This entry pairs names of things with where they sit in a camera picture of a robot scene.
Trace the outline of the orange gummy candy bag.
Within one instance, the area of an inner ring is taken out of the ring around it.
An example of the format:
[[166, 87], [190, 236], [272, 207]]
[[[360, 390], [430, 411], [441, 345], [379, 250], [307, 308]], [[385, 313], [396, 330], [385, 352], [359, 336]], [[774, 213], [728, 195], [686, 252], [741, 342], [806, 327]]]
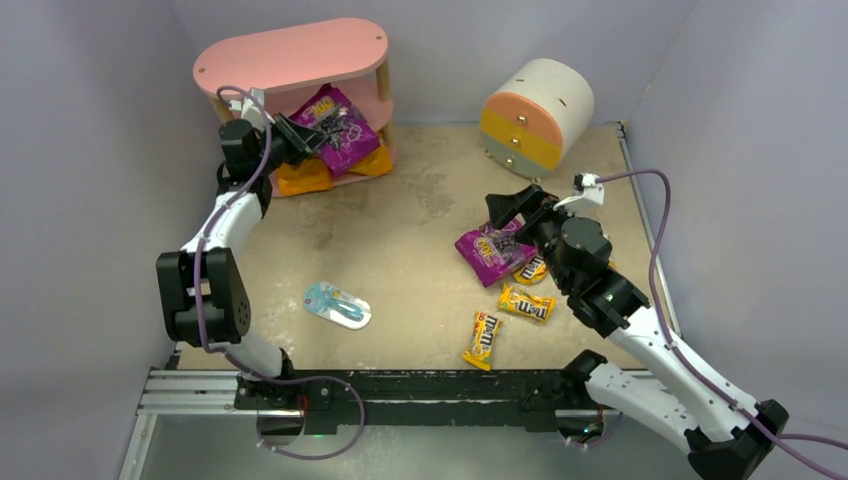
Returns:
[[393, 160], [390, 149], [386, 145], [381, 144], [377, 149], [351, 167], [348, 172], [355, 175], [378, 177], [389, 173], [392, 169]]
[[283, 164], [276, 170], [276, 177], [277, 193], [281, 197], [326, 191], [333, 187], [331, 173], [320, 158], [308, 158], [297, 167]]

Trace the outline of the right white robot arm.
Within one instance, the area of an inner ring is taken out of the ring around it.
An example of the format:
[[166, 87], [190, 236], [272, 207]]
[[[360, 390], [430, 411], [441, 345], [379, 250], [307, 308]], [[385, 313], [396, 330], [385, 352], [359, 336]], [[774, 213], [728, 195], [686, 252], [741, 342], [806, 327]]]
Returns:
[[516, 241], [541, 254], [574, 317], [653, 376], [635, 379], [585, 350], [566, 366], [567, 382], [676, 446], [701, 478], [749, 478], [773, 450], [786, 409], [733, 385], [669, 330], [646, 295], [611, 266], [613, 247], [599, 222], [534, 184], [489, 194], [486, 204], [497, 229], [522, 219]]

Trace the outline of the yellow M&M bag bottom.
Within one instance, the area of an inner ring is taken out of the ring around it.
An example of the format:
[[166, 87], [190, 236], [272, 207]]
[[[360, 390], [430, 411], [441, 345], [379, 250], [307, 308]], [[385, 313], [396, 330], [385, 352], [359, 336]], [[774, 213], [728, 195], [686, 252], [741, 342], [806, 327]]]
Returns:
[[502, 321], [499, 318], [487, 312], [477, 311], [474, 316], [470, 344], [462, 352], [461, 358], [478, 369], [490, 371], [492, 369], [493, 343], [501, 325]]

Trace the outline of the purple grape candy bag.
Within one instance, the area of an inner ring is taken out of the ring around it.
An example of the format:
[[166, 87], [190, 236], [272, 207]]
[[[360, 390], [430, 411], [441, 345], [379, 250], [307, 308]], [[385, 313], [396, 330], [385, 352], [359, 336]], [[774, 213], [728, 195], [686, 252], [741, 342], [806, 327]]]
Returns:
[[289, 119], [327, 135], [318, 156], [333, 179], [348, 172], [381, 145], [377, 132], [359, 108], [329, 83], [322, 85]]
[[464, 233], [454, 243], [455, 249], [472, 267], [484, 287], [513, 274], [536, 255], [535, 247], [515, 239], [523, 225], [521, 219], [514, 218], [498, 229], [487, 221]]

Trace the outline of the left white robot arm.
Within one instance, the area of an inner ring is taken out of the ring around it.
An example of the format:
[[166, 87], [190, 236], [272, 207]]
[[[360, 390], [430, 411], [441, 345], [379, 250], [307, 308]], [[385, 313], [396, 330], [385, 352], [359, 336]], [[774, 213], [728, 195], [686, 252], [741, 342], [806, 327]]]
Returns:
[[166, 332], [174, 341], [223, 356], [248, 381], [296, 385], [287, 353], [251, 329], [236, 255], [268, 212], [271, 174], [283, 165], [299, 167], [328, 136], [281, 114], [260, 128], [230, 120], [218, 135], [224, 159], [216, 171], [213, 210], [190, 241], [156, 260]]

